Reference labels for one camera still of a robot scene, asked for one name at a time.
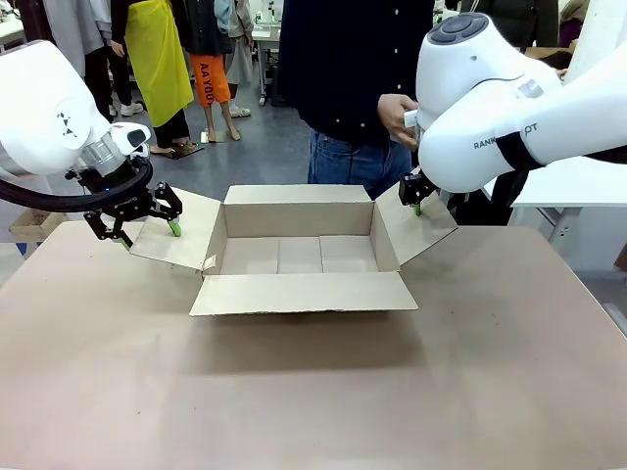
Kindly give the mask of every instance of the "person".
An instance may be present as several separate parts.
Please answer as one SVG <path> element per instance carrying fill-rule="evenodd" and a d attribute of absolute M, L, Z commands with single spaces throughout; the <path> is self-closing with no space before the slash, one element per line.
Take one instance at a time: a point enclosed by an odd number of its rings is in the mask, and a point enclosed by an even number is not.
<path fill-rule="evenodd" d="M 433 0 L 286 2 L 279 93 L 312 128 L 308 181 L 374 199 L 411 170 L 415 71 Z"/>
<path fill-rule="evenodd" d="M 559 47 L 570 47 L 579 38 L 590 0 L 570 0 L 559 14 Z"/>
<path fill-rule="evenodd" d="M 90 0 L 91 10 L 94 19 L 98 25 L 98 29 L 102 35 L 103 41 L 107 46 L 111 46 L 111 0 Z M 126 67 L 126 56 L 119 57 L 111 47 L 106 48 L 107 60 L 109 61 L 109 69 L 114 79 L 118 99 L 120 100 L 120 114 L 125 118 L 143 113 L 144 107 L 141 103 L 133 103 L 130 88 L 130 79 L 128 78 L 128 69 Z M 109 116 L 115 117 L 118 110 L 114 106 L 114 100 L 111 92 L 109 93 Z"/>
<path fill-rule="evenodd" d="M 557 0 L 461 0 L 461 10 L 485 13 L 514 47 L 556 47 Z"/>
<path fill-rule="evenodd" d="M 85 80 L 100 114 L 111 121 L 107 47 L 89 3 L 83 0 L 44 0 L 43 7 L 55 44 Z"/>
<path fill-rule="evenodd" d="M 186 49 L 196 77 L 198 100 L 207 118 L 208 140 L 217 142 L 214 102 L 222 109 L 231 139 L 241 140 L 229 109 L 231 95 L 224 70 L 224 54 L 232 51 L 228 38 L 230 0 L 186 0 L 185 6 L 190 35 Z"/>
<path fill-rule="evenodd" d="M 155 130 L 153 154 L 179 158 L 200 150 L 189 137 L 184 108 L 194 101 L 176 22 L 182 0 L 112 0 L 111 47 L 128 57 Z"/>
<path fill-rule="evenodd" d="M 246 118 L 251 115 L 248 108 L 235 104 L 237 88 L 253 81 L 253 19 L 249 0 L 231 0 L 230 28 L 233 52 L 226 55 L 226 79 L 231 93 L 230 111 L 234 118 Z"/>

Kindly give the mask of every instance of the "green gripper fingertip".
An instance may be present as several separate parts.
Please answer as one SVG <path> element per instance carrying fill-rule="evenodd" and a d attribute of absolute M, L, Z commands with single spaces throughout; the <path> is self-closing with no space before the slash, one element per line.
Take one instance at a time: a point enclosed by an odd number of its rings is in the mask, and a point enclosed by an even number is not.
<path fill-rule="evenodd" d="M 178 224 L 178 222 L 174 222 L 173 220 L 171 220 L 170 222 L 168 222 L 168 225 L 169 228 L 172 230 L 174 236 L 180 237 L 182 230 L 180 229 L 180 225 Z"/>

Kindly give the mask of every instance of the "hand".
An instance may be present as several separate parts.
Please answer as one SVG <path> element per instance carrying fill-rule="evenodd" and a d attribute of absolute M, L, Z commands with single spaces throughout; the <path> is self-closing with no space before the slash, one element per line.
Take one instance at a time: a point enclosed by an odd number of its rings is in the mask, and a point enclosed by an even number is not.
<path fill-rule="evenodd" d="M 381 95 L 376 112 L 381 123 L 400 143 L 410 150 L 418 148 L 415 129 L 405 127 L 405 111 L 417 110 L 418 104 L 407 95 Z"/>
<path fill-rule="evenodd" d="M 111 48 L 114 50 L 118 57 L 124 57 L 124 46 L 116 41 L 111 41 Z"/>

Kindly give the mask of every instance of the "sandal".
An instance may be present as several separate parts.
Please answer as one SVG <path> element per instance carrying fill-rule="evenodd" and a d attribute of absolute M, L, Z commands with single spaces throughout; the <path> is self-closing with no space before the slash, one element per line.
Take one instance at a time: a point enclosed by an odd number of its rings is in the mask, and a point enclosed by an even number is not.
<path fill-rule="evenodd" d="M 201 146 L 195 144 L 191 140 L 185 142 L 184 144 L 172 144 L 172 149 L 176 154 L 176 157 L 173 157 L 175 160 L 182 159 L 183 157 L 187 157 L 188 155 L 192 155 L 203 150 Z"/>

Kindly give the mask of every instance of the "orange shorts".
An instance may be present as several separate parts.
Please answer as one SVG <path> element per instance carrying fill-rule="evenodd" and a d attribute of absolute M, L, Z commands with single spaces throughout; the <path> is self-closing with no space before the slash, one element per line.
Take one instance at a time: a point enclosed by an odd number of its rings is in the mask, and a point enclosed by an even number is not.
<path fill-rule="evenodd" d="M 223 56 L 190 54 L 189 57 L 196 76 L 196 91 L 201 106 L 207 108 L 215 101 L 226 103 L 230 100 L 231 94 L 228 91 Z"/>

